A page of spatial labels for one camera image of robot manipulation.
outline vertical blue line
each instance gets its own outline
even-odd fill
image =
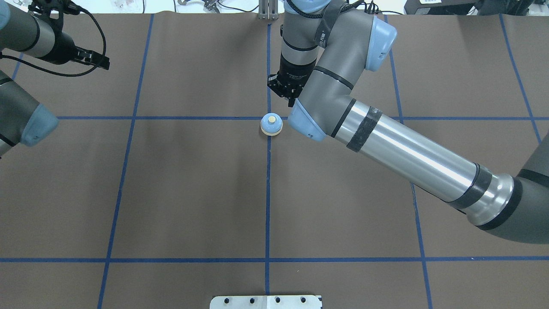
[[[526,109],[528,110],[528,115],[530,115],[530,121],[532,122],[532,126],[534,127],[534,132],[536,134],[537,142],[541,144],[540,133],[537,130],[536,121],[534,120],[534,115],[532,113],[532,109],[530,108],[530,103],[528,102],[526,91],[524,91],[524,85],[522,84],[522,79],[520,78],[517,65],[514,61],[513,52],[511,51],[511,45],[509,44],[509,38],[507,37],[507,29],[505,28],[505,23],[503,22],[503,15],[501,13],[500,13],[500,23],[501,23],[501,30],[503,30],[503,37],[505,38],[505,45],[507,45],[507,52],[509,53],[509,58],[511,59],[511,64],[513,65],[513,70],[515,71],[515,76],[517,77],[518,85],[520,87],[522,97],[524,98]]]
[[[267,25],[267,76],[271,71],[271,24]],[[271,89],[267,87],[267,113],[271,112]],[[265,207],[265,295],[271,293],[271,137],[267,137],[267,190]]]
[[[386,23],[388,22],[387,15],[383,16]],[[396,105],[399,109],[399,120],[401,124],[404,124],[404,114],[402,113],[402,105],[400,102],[400,91],[399,83],[396,78],[396,69],[395,69],[395,59],[393,57],[393,50],[389,51],[389,58],[391,60],[391,70],[393,71],[393,84],[395,85],[395,96],[396,96]],[[433,309],[433,300],[431,298],[431,287],[429,285],[429,273],[427,272],[427,262],[425,260],[425,249],[423,247],[423,236],[421,234],[421,223],[419,221],[419,210],[417,207],[417,198],[416,198],[416,188],[413,183],[410,182],[410,187],[412,188],[412,197],[413,197],[413,206],[416,214],[416,230],[417,230],[417,239],[419,242],[419,253],[421,255],[421,265],[423,268],[423,281],[425,283],[425,293],[427,296],[427,305],[429,309]]]
[[[150,34],[153,29],[154,14],[150,16],[149,31],[147,33],[147,43],[145,43],[145,51],[143,53],[143,62],[141,63],[141,73],[139,74],[139,83],[137,85],[136,100],[133,105],[132,123],[130,125],[130,133],[128,135],[128,143],[126,144],[126,154],[124,155],[124,164],[122,165],[122,175],[120,176],[120,185],[118,187],[118,196],[116,198],[116,207],[114,209],[113,224],[110,230],[109,246],[107,248],[107,258],[105,261],[105,268],[103,269],[103,279],[101,281],[101,289],[99,291],[99,300],[97,302],[97,309],[101,309],[103,305],[103,296],[105,295],[105,287],[107,285],[107,275],[109,274],[110,257],[113,252],[114,234],[116,232],[116,222],[118,220],[118,213],[120,210],[120,201],[122,200],[122,189],[124,187],[124,180],[126,178],[126,168],[128,165],[128,157],[130,155],[130,147],[133,138],[133,128],[135,127],[137,108],[139,106],[139,97],[141,94],[141,85],[143,83],[143,75],[145,73],[145,64],[147,63],[147,53],[149,51]]]
[[[19,60],[23,59],[23,53],[20,53],[19,54]],[[12,75],[12,79],[15,80],[15,78],[17,77],[17,72],[19,71],[19,66],[21,65],[20,62],[17,62],[17,64],[15,65],[15,69],[13,70],[13,75]]]

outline horizontal blue line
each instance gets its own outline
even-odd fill
[[[264,263],[258,258],[111,258],[111,263]]]
[[[105,263],[105,258],[5,257],[0,263]],[[421,262],[421,257],[111,258],[110,263],[368,263]],[[427,262],[549,261],[549,256],[425,257]]]
[[[451,256],[426,257],[427,262],[549,261],[549,256]]]
[[[132,116],[59,116],[59,120],[132,120]],[[136,116],[135,120],[261,120],[260,116]],[[404,116],[403,120],[549,120],[549,117],[452,117]]]
[[[104,258],[72,257],[4,257],[0,263],[105,263]]]

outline light blue cap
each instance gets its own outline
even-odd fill
[[[395,39],[396,29],[378,19],[377,16],[374,16],[370,44],[368,46],[368,57],[366,58],[366,70],[377,71],[381,67]]]
[[[277,135],[282,130],[282,118],[275,113],[266,114],[261,119],[261,130],[267,135]]]
[[[314,141],[320,142],[326,137],[326,133],[322,131],[303,105],[301,105],[299,99],[295,100],[292,112],[290,113],[290,116],[288,116],[288,122],[297,132]]]
[[[23,135],[21,143],[26,146],[34,146],[45,139],[57,128],[59,120],[44,105],[40,104],[32,113]]]
[[[292,0],[292,2],[297,8],[308,14],[327,6],[330,0]],[[284,10],[290,14],[298,13],[288,4],[288,1],[284,1]]]
[[[10,16],[8,4],[4,0],[0,0],[0,30],[8,24]]]

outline gray robot arm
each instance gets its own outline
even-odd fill
[[[290,125],[316,141],[330,135],[373,158],[465,213],[481,230],[513,241],[549,243],[549,137],[518,176],[495,175],[352,98],[362,71],[381,65],[396,30],[358,10],[342,12],[346,5],[343,0],[285,4],[282,57],[299,59],[286,55],[325,47],[295,100]],[[284,45],[297,48],[289,51]]]
[[[109,69],[109,58],[104,53],[77,47],[62,32],[62,13],[78,14],[82,8],[68,0],[33,1],[31,8],[40,15],[31,16],[0,0],[0,52],[8,48],[54,64],[74,61],[93,65],[91,70]],[[60,13],[58,19],[49,18],[52,10]],[[37,144],[57,124],[57,118],[44,105],[0,71],[0,157],[20,142],[26,146]]]

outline white metal plate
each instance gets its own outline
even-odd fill
[[[217,296],[210,309],[322,309],[322,297],[315,295]]]

